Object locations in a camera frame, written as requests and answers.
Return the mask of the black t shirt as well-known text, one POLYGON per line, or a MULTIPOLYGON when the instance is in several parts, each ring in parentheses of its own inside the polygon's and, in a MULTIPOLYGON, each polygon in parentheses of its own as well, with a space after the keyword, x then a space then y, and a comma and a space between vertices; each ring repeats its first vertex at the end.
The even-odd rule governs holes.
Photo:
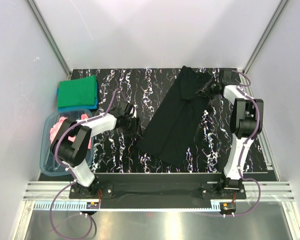
POLYGON ((211 79, 208 72, 195 72, 183 66, 136 147, 153 158, 181 168, 210 102, 210 98, 198 92, 211 79))

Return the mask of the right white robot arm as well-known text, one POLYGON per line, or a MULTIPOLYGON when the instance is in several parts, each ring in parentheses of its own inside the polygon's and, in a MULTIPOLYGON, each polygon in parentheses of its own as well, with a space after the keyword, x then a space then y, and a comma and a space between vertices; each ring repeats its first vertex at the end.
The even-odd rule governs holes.
POLYGON ((232 104, 230 117, 232 144, 228 161, 215 190, 220 197, 226 199, 242 188, 243 169, 249 149, 262 130, 264 102, 245 93, 241 85, 218 83, 213 79, 209 80, 197 94, 209 98, 222 95, 232 104))

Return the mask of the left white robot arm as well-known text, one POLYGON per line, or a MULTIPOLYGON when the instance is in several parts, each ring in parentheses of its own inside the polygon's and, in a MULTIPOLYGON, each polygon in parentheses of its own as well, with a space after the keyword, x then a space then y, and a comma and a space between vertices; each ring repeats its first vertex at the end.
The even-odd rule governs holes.
POLYGON ((66 118, 50 145, 50 152, 56 162, 70 172, 74 181, 81 185, 80 192, 87 198, 93 198, 98 193, 98 186, 94 183, 95 175, 86 161, 89 142, 91 138, 115 129, 120 129, 131 138, 139 137, 140 118, 110 113, 80 121, 66 118))

